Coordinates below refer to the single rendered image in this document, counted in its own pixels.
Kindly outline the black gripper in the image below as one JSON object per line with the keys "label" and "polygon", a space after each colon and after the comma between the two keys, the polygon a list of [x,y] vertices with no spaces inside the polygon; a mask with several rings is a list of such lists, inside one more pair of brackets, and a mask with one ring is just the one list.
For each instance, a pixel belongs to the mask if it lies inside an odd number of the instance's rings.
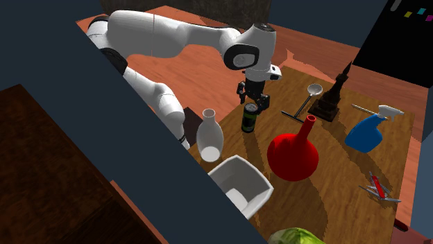
{"label": "black gripper", "polygon": [[237,86],[237,94],[240,98],[240,103],[245,103],[245,97],[255,100],[257,104],[257,112],[261,113],[269,108],[270,96],[263,94],[265,81],[253,81],[245,79],[245,82],[240,82]]}

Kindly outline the black and green can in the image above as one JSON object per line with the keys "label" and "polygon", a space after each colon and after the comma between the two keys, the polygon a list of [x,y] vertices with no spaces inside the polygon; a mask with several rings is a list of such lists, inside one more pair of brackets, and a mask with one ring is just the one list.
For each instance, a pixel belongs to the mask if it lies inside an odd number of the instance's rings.
{"label": "black and green can", "polygon": [[251,133],[255,129],[255,123],[258,115],[258,106],[255,103],[247,103],[244,106],[241,130],[245,133]]}

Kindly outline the white vase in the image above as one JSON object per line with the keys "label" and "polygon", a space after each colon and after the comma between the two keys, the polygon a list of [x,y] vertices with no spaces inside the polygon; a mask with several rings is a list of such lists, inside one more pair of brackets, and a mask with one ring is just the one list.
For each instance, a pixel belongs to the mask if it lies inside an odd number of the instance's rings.
{"label": "white vase", "polygon": [[215,119],[216,112],[203,110],[203,121],[196,133],[196,144],[201,158],[206,162],[215,162],[223,149],[223,131]]}

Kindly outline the red round-bellied vase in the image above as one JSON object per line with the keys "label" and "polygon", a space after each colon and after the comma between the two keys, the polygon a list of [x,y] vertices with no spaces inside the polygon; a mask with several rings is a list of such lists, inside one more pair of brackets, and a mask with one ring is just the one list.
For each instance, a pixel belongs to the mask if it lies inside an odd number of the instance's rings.
{"label": "red round-bellied vase", "polygon": [[267,160],[279,178],[297,182],[309,178],[317,169],[319,154],[307,139],[315,121],[315,116],[308,115],[297,134],[280,134],[269,144]]}

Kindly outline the dark brown tower figure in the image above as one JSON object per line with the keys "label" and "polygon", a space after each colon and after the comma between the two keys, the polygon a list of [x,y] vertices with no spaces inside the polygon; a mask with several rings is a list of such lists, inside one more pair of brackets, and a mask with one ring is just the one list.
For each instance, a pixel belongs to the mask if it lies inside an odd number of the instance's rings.
{"label": "dark brown tower figure", "polygon": [[341,100],[340,91],[348,79],[352,62],[349,62],[347,67],[335,78],[335,84],[326,91],[322,97],[315,100],[308,112],[325,121],[332,122],[337,115],[339,108],[338,103]]}

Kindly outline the white square bin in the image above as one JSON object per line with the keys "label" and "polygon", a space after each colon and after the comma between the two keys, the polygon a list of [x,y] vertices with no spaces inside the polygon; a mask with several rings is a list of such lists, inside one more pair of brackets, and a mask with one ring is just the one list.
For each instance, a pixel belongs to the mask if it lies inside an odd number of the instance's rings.
{"label": "white square bin", "polygon": [[263,207],[274,190],[270,181],[239,155],[227,158],[208,175],[248,220]]}

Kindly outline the silver rod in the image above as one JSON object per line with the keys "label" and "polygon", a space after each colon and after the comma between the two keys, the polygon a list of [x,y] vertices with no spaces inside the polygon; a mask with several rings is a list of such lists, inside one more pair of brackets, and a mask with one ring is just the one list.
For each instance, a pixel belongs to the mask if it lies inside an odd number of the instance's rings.
{"label": "silver rod", "polygon": [[351,104],[352,105],[352,107],[353,108],[355,108],[355,109],[357,109],[357,110],[360,110],[360,111],[362,111],[362,112],[365,112],[365,113],[367,113],[367,114],[371,114],[371,115],[377,115],[378,113],[375,113],[375,112],[372,112],[372,111],[370,111],[370,110],[367,110],[367,109],[365,109],[365,108],[363,108],[363,107],[360,107],[360,106],[358,106],[358,105],[355,105],[355,104]]}

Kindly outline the blue spray bottle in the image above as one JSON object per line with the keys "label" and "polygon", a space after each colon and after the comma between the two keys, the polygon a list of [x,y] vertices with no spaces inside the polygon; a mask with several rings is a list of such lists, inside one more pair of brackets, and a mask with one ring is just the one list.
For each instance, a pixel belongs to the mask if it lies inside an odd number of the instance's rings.
{"label": "blue spray bottle", "polygon": [[379,105],[377,115],[370,115],[355,125],[345,138],[345,144],[361,153],[369,153],[383,140],[382,133],[378,130],[379,124],[386,121],[384,117],[393,121],[396,115],[404,112],[388,105]]}

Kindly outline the green cabbage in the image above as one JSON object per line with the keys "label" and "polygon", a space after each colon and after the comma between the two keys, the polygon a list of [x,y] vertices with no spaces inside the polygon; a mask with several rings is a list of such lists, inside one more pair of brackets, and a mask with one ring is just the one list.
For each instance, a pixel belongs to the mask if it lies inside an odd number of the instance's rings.
{"label": "green cabbage", "polygon": [[313,233],[299,227],[282,229],[273,233],[268,244],[325,244]]}

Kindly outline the red pocket knife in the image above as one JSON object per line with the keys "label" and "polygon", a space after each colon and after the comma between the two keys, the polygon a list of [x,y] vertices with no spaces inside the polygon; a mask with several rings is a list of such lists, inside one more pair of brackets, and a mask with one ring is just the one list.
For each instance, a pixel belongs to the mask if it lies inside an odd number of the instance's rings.
{"label": "red pocket knife", "polygon": [[367,185],[366,187],[360,186],[361,189],[373,194],[376,198],[379,200],[385,200],[389,202],[401,202],[399,199],[389,198],[388,194],[390,193],[390,190],[388,190],[385,186],[383,186],[380,181],[379,177],[372,174],[372,172],[369,171],[369,180],[371,185]]}

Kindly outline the black fridge with magnets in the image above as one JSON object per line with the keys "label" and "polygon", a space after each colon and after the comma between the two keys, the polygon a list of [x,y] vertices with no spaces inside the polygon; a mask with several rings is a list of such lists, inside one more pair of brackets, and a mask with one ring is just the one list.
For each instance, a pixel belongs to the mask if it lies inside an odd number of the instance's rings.
{"label": "black fridge with magnets", "polygon": [[433,86],[433,0],[387,0],[354,65]]}

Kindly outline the dark red thing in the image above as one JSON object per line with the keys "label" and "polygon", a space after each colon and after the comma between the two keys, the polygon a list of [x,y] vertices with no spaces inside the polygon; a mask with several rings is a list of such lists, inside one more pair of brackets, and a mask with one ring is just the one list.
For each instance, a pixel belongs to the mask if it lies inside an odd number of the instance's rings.
{"label": "dark red thing", "polygon": [[394,220],[393,226],[402,232],[407,232],[409,230],[408,226],[397,218]]}

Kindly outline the dark wooden cabinet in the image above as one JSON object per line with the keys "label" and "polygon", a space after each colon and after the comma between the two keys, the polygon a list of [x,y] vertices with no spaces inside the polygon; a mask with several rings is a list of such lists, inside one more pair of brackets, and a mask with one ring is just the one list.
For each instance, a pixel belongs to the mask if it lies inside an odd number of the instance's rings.
{"label": "dark wooden cabinet", "polygon": [[0,244],[168,244],[21,85],[0,91]]}

